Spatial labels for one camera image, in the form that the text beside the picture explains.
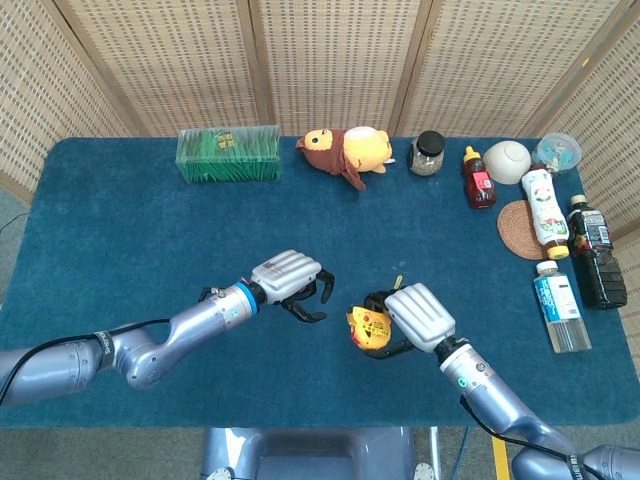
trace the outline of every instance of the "blue ring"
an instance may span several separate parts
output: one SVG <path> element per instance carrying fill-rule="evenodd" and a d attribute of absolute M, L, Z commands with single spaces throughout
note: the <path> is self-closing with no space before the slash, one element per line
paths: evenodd
<path fill-rule="evenodd" d="M 249 299 L 249 303 L 251 304 L 251 316 L 253 317 L 253 316 L 257 315 L 258 314 L 258 304 L 256 303 L 256 299 L 253 298 L 253 294 L 251 293 L 251 291 L 242 282 L 237 282 L 236 283 L 236 287 L 240 288 L 240 290 L 242 290 L 244 292 L 244 294 L 247 296 L 247 298 Z"/>

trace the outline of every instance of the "wicker panel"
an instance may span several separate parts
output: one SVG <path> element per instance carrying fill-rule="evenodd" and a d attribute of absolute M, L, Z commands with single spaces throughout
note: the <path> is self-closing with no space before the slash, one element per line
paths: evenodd
<path fill-rule="evenodd" d="M 614 235 L 640 227 L 640 20 L 571 96 L 546 131 L 573 134 L 589 201 Z"/>
<path fill-rule="evenodd" d="M 0 172 L 34 192 L 68 136 L 127 136 L 121 119 L 40 2 L 0 2 Z"/>
<path fill-rule="evenodd" d="M 152 135 L 258 123 L 235 1 L 64 1 Z"/>
<path fill-rule="evenodd" d="M 620 309 L 620 314 L 640 379 L 640 238 L 617 250 L 616 258 L 620 262 L 629 294 L 629 302 Z"/>
<path fill-rule="evenodd" d="M 419 6 L 418 0 L 261 0 L 283 132 L 387 129 Z"/>
<path fill-rule="evenodd" d="M 514 136 L 617 0 L 446 0 L 400 132 Z"/>

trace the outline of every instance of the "red label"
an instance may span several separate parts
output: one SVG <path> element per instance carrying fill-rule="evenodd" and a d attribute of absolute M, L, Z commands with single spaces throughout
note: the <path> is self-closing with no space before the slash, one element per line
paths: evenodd
<path fill-rule="evenodd" d="M 478 190 L 488 190 L 493 186 L 487 172 L 474 172 L 473 180 Z"/>

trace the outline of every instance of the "yellow line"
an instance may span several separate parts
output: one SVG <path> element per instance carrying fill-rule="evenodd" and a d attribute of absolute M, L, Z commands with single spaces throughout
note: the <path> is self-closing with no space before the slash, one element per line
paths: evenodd
<path fill-rule="evenodd" d="M 491 443 L 493 444 L 493 459 L 496 464 L 496 478 L 497 480 L 509 480 L 507 446 L 502 440 L 496 437 L 491 437 Z"/>

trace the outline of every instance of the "white bowl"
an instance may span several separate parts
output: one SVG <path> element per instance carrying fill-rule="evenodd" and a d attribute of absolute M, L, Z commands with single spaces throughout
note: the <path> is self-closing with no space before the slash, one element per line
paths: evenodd
<path fill-rule="evenodd" d="M 527 147 L 512 140 L 493 145 L 484 154 L 484 163 L 491 178 L 505 185 L 515 185 L 531 167 Z"/>

